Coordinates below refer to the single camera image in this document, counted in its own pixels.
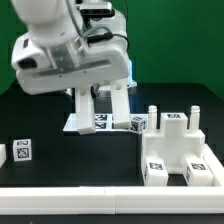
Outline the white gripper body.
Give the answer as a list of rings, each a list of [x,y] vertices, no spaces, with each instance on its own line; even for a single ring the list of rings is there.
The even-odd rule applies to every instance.
[[[19,71],[16,74],[21,88],[30,95],[106,84],[124,79],[129,73],[129,58],[118,44],[95,44],[88,48],[81,65],[74,69]]]

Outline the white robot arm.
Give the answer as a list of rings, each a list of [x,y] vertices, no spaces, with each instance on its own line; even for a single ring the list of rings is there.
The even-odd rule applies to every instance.
[[[11,65],[21,88],[35,95],[107,85],[130,74],[124,15],[107,0],[11,0],[27,32]]]

